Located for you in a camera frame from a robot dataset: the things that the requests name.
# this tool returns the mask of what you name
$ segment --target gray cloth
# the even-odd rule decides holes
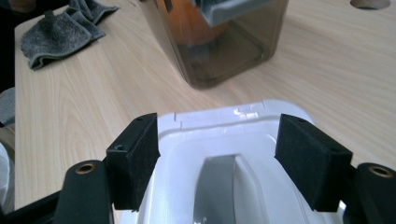
[[[15,88],[0,93],[0,122],[6,126],[15,122]]]
[[[106,7],[93,0],[71,0],[60,15],[51,11],[21,40],[23,55],[33,70],[53,60],[61,60],[105,35],[95,24],[117,7]]]

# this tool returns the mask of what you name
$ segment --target white plastic lid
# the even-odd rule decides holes
[[[227,156],[237,167],[235,187],[224,188],[234,191],[230,216],[236,216],[235,223],[342,223],[342,209],[311,211],[274,158],[282,113],[312,122],[301,108],[278,100],[160,117],[161,157],[139,213],[122,212],[120,223],[214,223],[206,217],[194,220],[195,196],[205,162]]]
[[[191,3],[197,6],[206,22],[216,26],[247,14],[274,0],[201,0],[199,6],[196,0]]]

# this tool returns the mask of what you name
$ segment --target gray plastic part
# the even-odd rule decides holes
[[[219,156],[205,161],[195,193],[194,223],[235,223],[234,167],[235,156]]]
[[[274,0],[191,0],[198,7],[209,26],[217,26],[226,21],[249,13]]]

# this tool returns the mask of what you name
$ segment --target dark floor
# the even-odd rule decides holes
[[[15,86],[14,28],[20,23],[43,14],[44,11],[65,6],[69,0],[37,0],[37,9],[28,15],[16,16],[0,7],[0,93]]]

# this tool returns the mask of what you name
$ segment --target light wood surface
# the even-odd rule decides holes
[[[106,36],[32,71],[16,29],[16,206],[61,188],[79,161],[101,160],[143,114],[188,112],[281,99],[364,161],[396,169],[396,2],[381,10],[348,0],[290,0],[276,55],[219,86],[192,89],[172,67],[134,0],[102,0],[120,10]]]

